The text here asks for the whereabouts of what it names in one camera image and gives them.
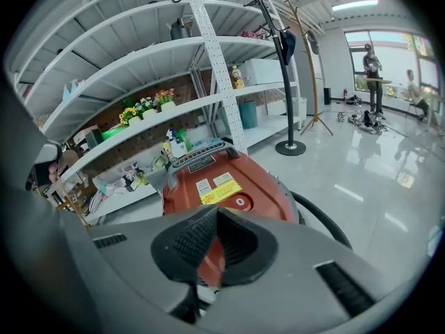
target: person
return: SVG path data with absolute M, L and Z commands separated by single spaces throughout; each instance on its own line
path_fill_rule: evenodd
M 422 97 L 422 92 L 420 88 L 414 84 L 414 72 L 412 70 L 407 70 L 406 74 L 408 76 L 408 94 L 412 100 L 412 103 L 416 108 L 419 108 L 423 111 L 423 116 L 428 117 L 429 105 Z M 436 115 L 434 112 L 431 113 L 431 126 L 437 131 L 437 133 L 442 136 L 442 132 L 439 128 L 439 123 L 437 122 Z
M 366 76 L 368 78 L 380 78 L 378 75 L 378 70 L 382 69 L 382 64 L 378 60 L 377 56 L 374 54 L 374 49 L 369 43 L 364 45 L 366 50 L 366 54 L 363 57 L 363 68 L 366 71 Z M 378 81 L 369 81 L 368 82 L 369 89 L 369 99 L 371 102 L 371 113 L 375 112 L 376 115 L 383 117 L 382 110 L 382 95 L 383 88 L 382 84 Z M 377 93 L 377 103 L 375 103 L 374 95 Z

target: potted flower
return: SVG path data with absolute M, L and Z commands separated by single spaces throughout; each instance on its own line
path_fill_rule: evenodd
M 137 114 L 138 112 L 135 107 L 125 108 L 125 110 L 119 114 L 120 123 L 132 126 L 138 122 L 141 122 L 142 120 Z
M 156 110 L 154 109 L 154 104 L 151 97 L 145 99 L 144 97 L 139 103 L 135 105 L 136 111 L 141 114 L 144 119 L 152 118 L 156 115 Z
M 155 95 L 155 102 L 158 105 L 158 108 L 161 107 L 162 111 L 171 109 L 172 107 L 176 106 L 175 102 L 173 102 L 173 97 L 175 96 L 173 94 L 174 89 L 166 89 L 166 90 L 160 90 Z

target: white shelving unit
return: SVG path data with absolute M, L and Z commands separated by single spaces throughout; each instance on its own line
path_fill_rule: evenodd
M 49 138 L 64 141 L 99 112 L 142 88 L 161 81 L 212 69 L 212 85 L 218 93 L 163 111 L 149 120 L 129 127 L 93 148 L 61 179 L 68 180 L 91 161 L 150 127 L 184 113 L 204 108 L 211 127 L 219 104 L 229 121 L 230 137 L 236 148 L 247 147 L 286 127 L 286 117 L 267 116 L 260 125 L 243 130 L 236 98 L 250 93 L 283 88 L 270 83 L 234 90 L 227 67 L 251 58 L 276 58 L 274 44 L 268 40 L 243 38 L 264 24 L 256 7 L 245 7 L 250 0 L 93 0 L 65 18 L 36 46 L 16 81 L 32 83 L 25 105 L 31 113 L 51 113 L 42 131 Z M 284 25 L 270 0 L 272 18 Z M 193 23 L 193 37 L 170 40 L 167 23 L 178 17 Z M 291 87 L 299 98 L 295 61 L 289 66 Z M 72 79 L 85 81 L 66 100 L 63 86 Z M 150 187 L 107 199 L 96 212 L 107 214 L 152 194 Z

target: large window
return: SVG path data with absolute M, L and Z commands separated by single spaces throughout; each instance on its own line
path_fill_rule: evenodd
M 369 91 L 363 57 L 366 54 L 364 45 L 370 43 L 382 63 L 380 76 L 391 81 L 385 85 L 386 96 L 409 99 L 406 93 L 408 69 L 414 72 L 414 82 L 425 96 L 440 94 L 437 62 L 426 38 L 394 31 L 354 31 L 345 36 L 353 62 L 355 90 Z

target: glossy floor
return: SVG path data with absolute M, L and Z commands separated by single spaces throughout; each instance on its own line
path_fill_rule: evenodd
M 249 149 L 249 155 L 288 188 L 318 205 L 343 229 L 354 251 L 399 285 L 424 268 L 445 216 L 445 149 L 435 132 L 414 118 L 385 112 L 391 129 L 371 135 L 337 121 L 333 104 L 321 117 L 331 136 L 315 124 L 296 139 L 307 146 L 299 157 L 282 156 L 278 133 Z M 125 223 L 162 214 L 158 196 L 109 214 L 104 223 Z M 325 232 L 307 212 L 310 226 Z

